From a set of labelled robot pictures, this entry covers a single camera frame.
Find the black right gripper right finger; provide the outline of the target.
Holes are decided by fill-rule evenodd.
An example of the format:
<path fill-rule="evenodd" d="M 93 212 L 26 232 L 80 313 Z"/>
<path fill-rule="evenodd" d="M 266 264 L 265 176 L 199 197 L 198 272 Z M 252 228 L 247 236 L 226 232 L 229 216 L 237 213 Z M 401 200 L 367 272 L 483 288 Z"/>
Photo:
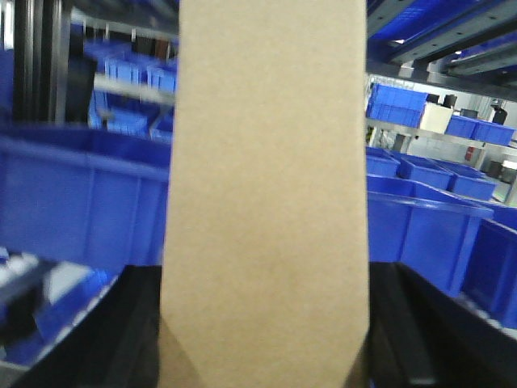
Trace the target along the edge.
<path fill-rule="evenodd" d="M 369 265 L 373 387 L 514 387 L 516 341 L 402 264 Z"/>

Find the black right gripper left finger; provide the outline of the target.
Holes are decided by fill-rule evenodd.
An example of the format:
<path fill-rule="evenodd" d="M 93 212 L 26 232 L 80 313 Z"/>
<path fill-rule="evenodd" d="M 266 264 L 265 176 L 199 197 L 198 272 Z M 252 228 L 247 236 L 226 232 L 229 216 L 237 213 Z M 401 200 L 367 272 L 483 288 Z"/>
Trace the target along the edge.
<path fill-rule="evenodd" d="M 127 266 L 100 303 L 16 387 L 155 387 L 162 269 Z"/>

